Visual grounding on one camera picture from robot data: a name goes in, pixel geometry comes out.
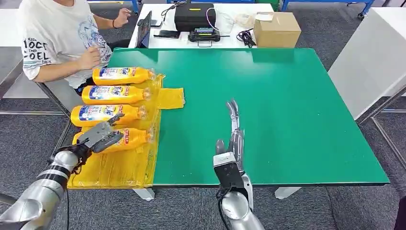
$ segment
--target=floor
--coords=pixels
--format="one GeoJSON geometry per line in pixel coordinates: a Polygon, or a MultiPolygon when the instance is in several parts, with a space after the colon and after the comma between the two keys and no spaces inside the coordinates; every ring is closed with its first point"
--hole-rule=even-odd
{"type": "MultiPolygon", "coordinates": [[[[0,0],[0,8],[15,8],[18,0],[0,0]]],[[[119,4],[92,4],[95,14],[113,18],[119,4]]],[[[314,48],[329,69],[360,21],[362,4],[290,3],[302,29],[298,47],[314,48]]],[[[131,36],[136,18],[122,30],[101,31],[108,42],[131,36]]],[[[406,108],[406,99],[397,108],[406,108]]],[[[0,110],[57,111],[48,99],[5,99],[0,110]]],[[[60,116],[0,116],[0,192],[19,196],[44,168],[62,129],[60,116]]],[[[393,141],[406,152],[406,117],[379,116],[393,141]]],[[[361,127],[365,138],[391,180],[385,186],[308,187],[278,200],[276,188],[255,188],[255,213],[272,230],[390,230],[400,197],[406,195],[406,172],[370,121],[361,127]]],[[[65,144],[77,132],[69,130],[65,144]]],[[[141,200],[131,190],[70,190],[69,229],[223,230],[212,188],[157,189],[156,199],[141,200]]],[[[0,213],[8,206],[0,204],[0,213]]],[[[66,199],[59,206],[52,230],[66,229],[66,199]]]]}

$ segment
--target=phone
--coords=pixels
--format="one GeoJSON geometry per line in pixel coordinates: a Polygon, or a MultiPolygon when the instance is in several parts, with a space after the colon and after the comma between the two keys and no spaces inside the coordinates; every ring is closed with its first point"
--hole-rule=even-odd
{"type": "MultiPolygon", "coordinates": [[[[144,21],[144,19],[138,20],[137,25],[140,26],[143,21],[144,21]]],[[[151,27],[161,27],[161,26],[162,26],[162,19],[160,19],[160,20],[151,19],[151,27]]]]}
{"type": "Polygon", "coordinates": [[[154,34],[154,37],[167,37],[167,38],[179,38],[180,31],[173,30],[160,30],[158,34],[154,34]]]}

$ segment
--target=wristband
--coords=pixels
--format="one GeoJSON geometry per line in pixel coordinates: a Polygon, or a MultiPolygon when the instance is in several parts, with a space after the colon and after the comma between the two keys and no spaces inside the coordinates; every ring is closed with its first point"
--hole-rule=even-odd
{"type": "Polygon", "coordinates": [[[115,19],[113,20],[113,28],[114,28],[114,29],[118,29],[118,27],[115,27],[115,26],[114,26],[114,21],[115,21],[115,19]]]}

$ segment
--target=green table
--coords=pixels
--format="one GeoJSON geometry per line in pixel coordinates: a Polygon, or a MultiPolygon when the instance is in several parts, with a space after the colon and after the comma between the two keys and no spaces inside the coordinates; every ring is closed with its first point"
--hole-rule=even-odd
{"type": "Polygon", "coordinates": [[[162,111],[154,185],[218,185],[212,157],[230,138],[231,98],[254,185],[389,183],[312,49],[115,50],[109,67],[129,66],[185,91],[183,109],[162,111]]]}

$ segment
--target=robotic arm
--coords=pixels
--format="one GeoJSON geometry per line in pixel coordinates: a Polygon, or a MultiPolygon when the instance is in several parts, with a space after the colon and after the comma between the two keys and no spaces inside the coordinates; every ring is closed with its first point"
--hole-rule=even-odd
{"type": "Polygon", "coordinates": [[[216,143],[213,156],[214,171],[220,181],[217,193],[218,209],[227,228],[226,219],[232,230],[265,230],[253,214],[254,199],[252,184],[243,168],[244,132],[239,126],[239,111],[236,101],[227,102],[231,117],[231,138],[228,149],[224,142],[216,143]]]}
{"type": "MultiPolygon", "coordinates": [[[[216,143],[213,156],[214,171],[220,181],[217,193],[221,218],[228,220],[232,230],[264,230],[252,213],[253,191],[251,181],[243,169],[244,133],[239,127],[238,105],[227,102],[231,116],[231,139],[227,150],[224,142],[216,143]]],[[[78,138],[78,143],[58,149],[40,173],[19,197],[0,215],[0,230],[46,230],[63,198],[69,177],[84,165],[91,153],[98,153],[119,141],[123,135],[112,129],[123,114],[101,122],[78,138]]]]}
{"type": "Polygon", "coordinates": [[[86,163],[92,152],[101,152],[123,137],[112,129],[121,116],[117,114],[94,126],[78,138],[77,145],[58,149],[36,181],[0,216],[0,230],[48,229],[70,175],[86,163]]]}

